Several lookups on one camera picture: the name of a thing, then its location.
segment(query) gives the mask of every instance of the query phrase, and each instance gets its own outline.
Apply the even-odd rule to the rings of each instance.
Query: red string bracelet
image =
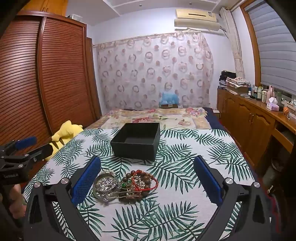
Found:
[[[138,187],[138,185],[135,183],[135,179],[134,179],[134,176],[136,176],[137,174],[145,174],[146,176],[149,176],[152,180],[154,180],[154,181],[156,182],[155,186],[152,187],[152,188],[140,189],[140,188]],[[142,170],[137,170],[137,171],[133,174],[133,176],[132,176],[132,178],[131,178],[131,181],[132,181],[132,184],[135,186],[135,190],[136,190],[136,191],[151,191],[151,190],[156,189],[156,188],[158,187],[158,181],[156,180],[156,178],[155,178],[152,174],[149,174],[149,173],[144,172],[144,171],[142,171]]]

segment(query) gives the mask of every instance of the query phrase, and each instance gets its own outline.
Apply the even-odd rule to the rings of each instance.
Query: window blind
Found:
[[[296,95],[296,42],[279,15],[264,0],[245,8],[254,26],[261,83]]]

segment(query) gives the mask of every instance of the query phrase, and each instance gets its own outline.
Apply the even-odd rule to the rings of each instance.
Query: curtain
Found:
[[[148,110],[176,94],[183,107],[208,107],[213,57],[200,32],[177,32],[99,44],[107,109]]]
[[[225,23],[225,28],[227,31],[225,34],[231,44],[236,74],[238,77],[245,78],[244,66],[242,62],[242,50],[233,17],[231,15],[231,12],[229,10],[226,10],[224,7],[221,8],[220,15]]]

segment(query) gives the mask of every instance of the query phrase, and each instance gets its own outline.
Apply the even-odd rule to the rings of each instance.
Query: person's hand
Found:
[[[26,202],[21,193],[20,184],[14,185],[10,190],[9,198],[14,202],[10,205],[9,210],[14,219],[19,219],[25,216],[26,213]]]

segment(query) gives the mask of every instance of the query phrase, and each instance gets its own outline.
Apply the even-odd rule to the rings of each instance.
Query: wooden window frame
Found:
[[[254,64],[255,64],[255,86],[260,86],[261,85],[261,63],[260,63],[259,48],[258,48],[254,26],[252,24],[249,13],[245,10],[245,7],[249,6],[254,1],[255,0],[245,1],[244,3],[242,3],[242,5],[240,5],[240,9],[242,10],[242,14],[244,15],[244,19],[246,20],[250,37],[251,37],[251,42],[252,42]]]

